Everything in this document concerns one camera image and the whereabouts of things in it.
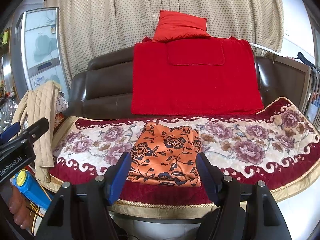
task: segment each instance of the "folded orange cloth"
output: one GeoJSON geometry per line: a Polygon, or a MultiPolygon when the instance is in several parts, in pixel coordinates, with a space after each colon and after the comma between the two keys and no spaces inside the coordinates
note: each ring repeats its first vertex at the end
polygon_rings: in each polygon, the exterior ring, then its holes
{"type": "Polygon", "coordinates": [[[149,122],[131,150],[128,179],[152,185],[199,187],[196,155],[200,149],[197,130],[149,122]]]}

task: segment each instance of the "yellow cap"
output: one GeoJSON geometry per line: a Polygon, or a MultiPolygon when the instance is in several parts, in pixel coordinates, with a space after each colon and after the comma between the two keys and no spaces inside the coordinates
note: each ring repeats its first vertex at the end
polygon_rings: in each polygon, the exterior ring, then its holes
{"type": "Polygon", "coordinates": [[[20,171],[17,177],[17,185],[22,186],[27,179],[26,171],[20,171]]]}

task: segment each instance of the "bolt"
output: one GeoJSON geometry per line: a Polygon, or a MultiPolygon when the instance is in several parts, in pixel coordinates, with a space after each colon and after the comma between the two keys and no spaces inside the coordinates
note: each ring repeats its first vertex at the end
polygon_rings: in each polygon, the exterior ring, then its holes
{"type": "Polygon", "coordinates": [[[260,187],[264,187],[264,186],[266,185],[266,183],[265,183],[263,180],[259,180],[259,181],[258,181],[258,185],[259,185],[260,187]]]}
{"type": "Polygon", "coordinates": [[[70,187],[71,183],[69,181],[66,181],[62,184],[62,187],[63,188],[67,188],[67,187],[70,187]]]}
{"type": "Polygon", "coordinates": [[[230,175],[225,175],[225,176],[223,176],[223,179],[224,179],[226,182],[232,181],[232,177],[231,177],[230,175]]]}
{"type": "Polygon", "coordinates": [[[95,178],[95,180],[96,180],[97,182],[103,181],[103,180],[104,180],[104,176],[98,175],[98,176],[95,178]]]}

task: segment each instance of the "blue bottle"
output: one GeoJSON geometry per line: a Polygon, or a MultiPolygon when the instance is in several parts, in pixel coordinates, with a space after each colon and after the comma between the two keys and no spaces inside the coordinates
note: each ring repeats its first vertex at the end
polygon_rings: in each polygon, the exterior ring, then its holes
{"type": "Polygon", "coordinates": [[[12,184],[16,186],[20,192],[30,199],[37,206],[48,210],[51,203],[50,199],[43,192],[42,188],[36,181],[36,179],[30,174],[29,171],[19,171],[13,178],[12,184]]]}

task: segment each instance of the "beige curtain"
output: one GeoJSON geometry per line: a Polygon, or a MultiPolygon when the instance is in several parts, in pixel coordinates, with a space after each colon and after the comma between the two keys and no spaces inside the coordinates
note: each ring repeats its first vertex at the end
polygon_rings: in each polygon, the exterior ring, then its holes
{"type": "Polygon", "coordinates": [[[279,51],[282,0],[46,0],[59,6],[60,43],[68,82],[99,55],[152,37],[160,9],[208,19],[216,37],[234,36],[279,51]]]}

